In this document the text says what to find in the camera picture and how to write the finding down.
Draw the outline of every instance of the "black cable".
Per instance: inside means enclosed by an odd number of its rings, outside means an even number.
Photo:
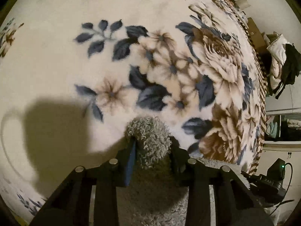
[[[280,206],[282,205],[281,203],[283,202],[283,200],[284,200],[284,198],[285,198],[285,196],[286,196],[286,193],[287,193],[287,191],[288,191],[288,189],[289,189],[289,187],[290,187],[290,183],[291,183],[292,177],[293,177],[293,166],[292,166],[291,163],[288,162],[288,163],[286,163],[286,164],[284,165],[284,169],[285,169],[286,165],[290,165],[290,167],[291,167],[291,169],[292,169],[292,173],[291,173],[291,175],[290,175],[290,182],[288,183],[288,187],[287,187],[287,189],[286,189],[286,191],[285,191],[285,194],[284,194],[284,197],[283,197],[282,201],[278,204],[278,206],[276,206],[275,210],[273,210],[272,213],[271,213],[269,216],[271,216],[271,215],[278,209],[278,207],[280,207]]]

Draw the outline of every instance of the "floral pattern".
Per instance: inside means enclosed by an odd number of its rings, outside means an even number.
[[[14,35],[17,29],[24,25],[24,23],[22,23],[16,27],[16,24],[13,23],[13,21],[14,18],[12,18],[0,32],[0,58],[4,58],[4,56],[7,54],[7,51],[12,46],[15,40]]]
[[[260,118],[253,97],[256,79],[250,77],[250,69],[243,63],[237,35],[227,33],[224,23],[205,4],[191,4],[188,9],[194,13],[190,15],[193,24],[180,22],[175,26],[184,33],[187,48],[179,49],[167,31],[127,26],[128,38],[115,43],[112,61],[128,57],[131,45],[138,49],[142,61],[139,66],[130,66],[130,86],[104,79],[95,90],[78,85],[76,89],[80,95],[90,96],[87,108],[91,106],[95,118],[102,122],[103,109],[113,115],[117,106],[126,108],[124,98],[129,87],[139,90],[136,106],[142,109],[169,109],[185,117],[195,105],[199,111],[212,106],[211,119],[193,117],[182,125],[187,135],[198,140],[189,151],[199,149],[207,158],[239,163],[247,148],[254,149],[256,140],[253,133]],[[82,24],[89,33],[80,34],[78,43],[95,36],[102,39],[90,44],[88,57],[102,52],[105,41],[115,41],[113,34],[123,23],[116,21],[107,30],[108,25],[101,20],[96,30],[92,23]]]
[[[100,37],[100,40],[93,41],[88,48],[88,57],[91,57],[94,53],[101,53],[104,49],[105,42],[113,42],[115,39],[112,37],[114,32],[119,30],[123,23],[121,20],[112,23],[108,28],[108,21],[101,20],[98,24],[98,28],[95,29],[94,25],[90,22],[82,24],[82,28],[87,32],[79,34],[75,40],[78,43],[83,43],[91,40],[93,37]],[[140,36],[148,36],[148,31],[143,26],[127,26],[126,33],[128,38],[119,40],[115,43],[113,49],[112,61],[121,60],[126,58],[130,54],[130,46],[132,44],[138,43],[138,38]]]
[[[28,198],[28,200],[25,200],[20,194],[17,194],[17,196],[18,196],[20,202],[24,205],[25,208],[28,209],[28,211],[33,216],[35,216],[38,213],[39,209],[43,206],[43,204],[40,203],[39,201],[35,202],[35,201],[31,200],[30,198]]]

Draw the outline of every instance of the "white wall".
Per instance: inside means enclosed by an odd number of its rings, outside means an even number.
[[[248,0],[244,12],[266,34],[277,31],[301,51],[301,24],[285,0]]]

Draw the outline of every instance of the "striped trim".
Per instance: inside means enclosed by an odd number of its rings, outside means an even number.
[[[232,12],[235,14],[234,11],[234,7],[233,4],[230,0],[224,0],[224,2],[229,6],[229,8],[232,10]],[[258,161],[260,159],[260,155],[262,153],[262,147],[263,147],[263,143],[264,143],[264,132],[266,130],[266,113],[265,113],[265,96],[266,96],[266,92],[267,92],[267,86],[268,86],[268,82],[267,82],[267,73],[265,71],[265,67],[264,64],[258,54],[258,52],[256,52],[256,49],[254,47],[254,44],[252,42],[252,39],[250,37],[250,34],[246,28],[246,26],[241,22],[240,18],[235,15],[235,17],[237,18],[240,26],[243,28],[243,30],[245,31],[249,43],[253,48],[253,53],[255,58],[257,58],[255,64],[257,67],[257,72],[258,72],[258,82],[259,82],[259,98],[260,98],[260,110],[261,110],[261,117],[260,117],[260,137],[259,137],[259,141],[258,141],[258,146],[257,146],[257,154],[255,155],[253,162],[251,164],[251,167],[248,171],[248,173],[250,175],[253,175],[257,172],[257,168],[258,168]]]

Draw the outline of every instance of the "brown flower print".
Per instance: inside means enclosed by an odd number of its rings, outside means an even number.
[[[199,19],[208,27],[220,26],[218,18],[216,18],[208,9],[201,8],[199,5],[189,5],[189,9],[195,12]]]
[[[178,74],[181,92],[194,98],[198,95],[197,84],[202,81],[203,76],[195,64],[187,64]]]
[[[260,111],[255,103],[253,95],[250,95],[250,103],[245,111],[242,112],[243,137],[242,145],[247,148],[253,148],[254,142],[250,139],[255,138],[256,127],[259,126]]]
[[[240,56],[243,56],[240,45],[235,39],[231,38],[231,40],[228,42],[228,46],[229,51],[232,52],[232,55],[239,54]]]
[[[160,30],[152,33],[151,39],[156,42],[156,47],[166,47],[170,50],[174,50],[176,42],[171,38],[168,32],[162,33]]]
[[[224,6],[220,3],[219,0],[211,0],[218,8],[220,8],[222,11],[226,12],[226,9]]]
[[[196,39],[193,47],[202,61],[200,70],[213,81],[216,103],[220,104],[222,109],[229,108],[232,103],[241,109],[244,81],[240,55],[230,52],[225,44],[208,30],[194,29],[194,34]]]
[[[200,151],[205,158],[236,163],[242,150],[241,111],[234,105],[223,110],[215,104],[212,114],[213,128],[200,140]]]
[[[165,79],[177,79],[178,73],[186,66],[186,62],[181,60],[173,50],[166,48],[161,50],[160,54],[156,55],[156,60],[160,64],[161,75]]]
[[[195,61],[194,58],[192,58],[191,54],[190,53],[187,53],[187,52],[182,52],[180,53],[180,58],[184,61],[187,62],[187,64],[190,64],[190,65],[196,65],[196,66],[200,66],[201,64],[201,61]]]
[[[187,99],[187,96],[184,94],[181,94],[178,98],[175,96],[167,97],[167,100],[165,102],[176,115],[179,115],[181,117],[183,117],[192,106],[190,101]]]
[[[14,34],[16,33],[18,28],[24,25],[24,23],[19,25],[17,29],[14,29],[15,25],[16,24],[13,24],[12,29],[3,30],[0,33],[0,58],[4,58],[4,56],[7,54],[7,51],[9,50],[9,48],[11,47],[11,45],[15,40]]]
[[[157,48],[152,48],[148,44],[141,43],[141,48],[139,50],[140,55],[143,58],[147,59],[147,68],[154,69],[156,66],[159,66],[160,63],[155,60],[154,54],[158,53]]]
[[[211,30],[205,28],[193,28],[192,31],[195,36],[194,41],[197,41],[200,45],[206,47],[207,50],[216,52],[222,57],[228,57],[228,55],[232,53],[228,45],[214,35]]]
[[[117,80],[109,81],[107,78],[103,80],[103,85],[98,87],[96,102],[100,108],[108,108],[113,114],[114,109],[118,106],[126,107],[125,96],[127,88],[119,84]]]

